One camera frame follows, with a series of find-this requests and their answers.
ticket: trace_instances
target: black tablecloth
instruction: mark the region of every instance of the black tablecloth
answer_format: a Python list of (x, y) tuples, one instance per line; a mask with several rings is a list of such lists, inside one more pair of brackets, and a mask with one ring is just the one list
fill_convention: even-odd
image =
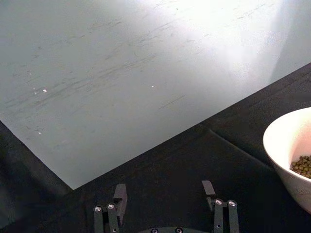
[(184, 226), (211, 231), (201, 180), (217, 197), (238, 202), (240, 231), (311, 229), (311, 216), (290, 197), (262, 147), (265, 128), (284, 113), (310, 106), (311, 65), (67, 194), (41, 213), (0, 232), (93, 232), (93, 207), (125, 183), (122, 232)]

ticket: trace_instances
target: black cloth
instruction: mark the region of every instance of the black cloth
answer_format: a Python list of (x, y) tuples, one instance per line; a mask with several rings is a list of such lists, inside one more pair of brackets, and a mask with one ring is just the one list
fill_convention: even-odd
[(72, 189), (0, 122), (0, 228)]
[(275, 118), (307, 106), (310, 72), (308, 65), (0, 232), (92, 233), (93, 207), (111, 202), (119, 183), (128, 191), (123, 233), (165, 226), (211, 231), (201, 180), (212, 182), (217, 197), (238, 202), (242, 233), (311, 229), (311, 216), (286, 191), (261, 144)]

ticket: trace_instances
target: white bowl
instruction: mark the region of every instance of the white bowl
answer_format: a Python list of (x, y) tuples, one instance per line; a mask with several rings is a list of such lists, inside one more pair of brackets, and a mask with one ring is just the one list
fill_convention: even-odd
[(311, 155), (311, 108), (285, 114), (272, 122), (263, 135), (263, 146), (288, 192), (311, 214), (311, 179), (290, 170), (292, 161)]

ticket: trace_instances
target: gray surface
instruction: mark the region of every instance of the gray surface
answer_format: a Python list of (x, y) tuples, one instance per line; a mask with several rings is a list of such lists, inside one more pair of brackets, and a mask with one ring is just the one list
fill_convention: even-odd
[(0, 120), (77, 188), (309, 63), (310, 11), (2, 0)]

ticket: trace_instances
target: scratch mark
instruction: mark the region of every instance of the scratch mark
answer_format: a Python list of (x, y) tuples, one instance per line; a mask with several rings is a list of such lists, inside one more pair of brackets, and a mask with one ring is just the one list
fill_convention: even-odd
[(170, 104), (172, 104), (172, 103), (176, 102), (177, 100), (180, 100), (181, 98), (184, 98), (185, 96), (186, 96), (186, 95), (182, 95), (182, 96), (180, 96), (180, 97), (178, 97), (178, 98), (174, 99), (173, 101), (171, 101), (171, 102), (169, 102), (169, 103), (167, 103), (167, 104), (163, 105), (163, 106), (162, 106), (162, 107), (160, 107), (159, 109), (165, 108), (165, 107), (167, 107), (168, 105), (170, 105)]

